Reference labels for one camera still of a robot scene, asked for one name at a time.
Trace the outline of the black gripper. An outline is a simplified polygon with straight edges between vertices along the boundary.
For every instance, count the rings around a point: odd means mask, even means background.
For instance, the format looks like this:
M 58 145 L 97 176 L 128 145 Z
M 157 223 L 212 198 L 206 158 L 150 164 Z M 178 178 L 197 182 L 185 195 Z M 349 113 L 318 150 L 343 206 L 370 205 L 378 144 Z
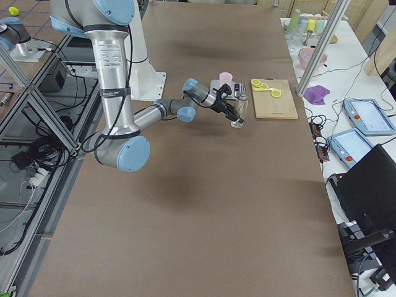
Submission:
M 244 119 L 241 118 L 237 113 L 235 107 L 229 104 L 225 99 L 216 99 L 211 109 L 217 113 L 224 113 L 225 118 L 229 119 L 233 123 L 243 123 Z

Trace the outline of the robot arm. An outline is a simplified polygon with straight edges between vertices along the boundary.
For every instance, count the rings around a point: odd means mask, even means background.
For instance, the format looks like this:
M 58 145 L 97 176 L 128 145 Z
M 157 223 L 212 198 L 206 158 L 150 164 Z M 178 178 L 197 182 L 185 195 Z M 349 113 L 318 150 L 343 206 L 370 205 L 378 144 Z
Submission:
M 133 39 L 131 23 L 139 15 L 133 1 L 51 1 L 50 11 L 55 30 L 92 42 L 106 127 L 84 142 L 88 144 L 85 152 L 92 152 L 102 165 L 126 172 L 140 170 L 151 150 L 141 132 L 169 115 L 189 123 L 197 108 L 203 107 L 243 123 L 243 115 L 226 101 L 231 87 L 222 85 L 210 91 L 192 78 L 184 83 L 183 99 L 159 99 L 133 112 L 132 56 L 126 55 L 124 42 Z
M 44 55 L 18 17 L 1 19 L 1 46 L 16 62 L 39 62 Z

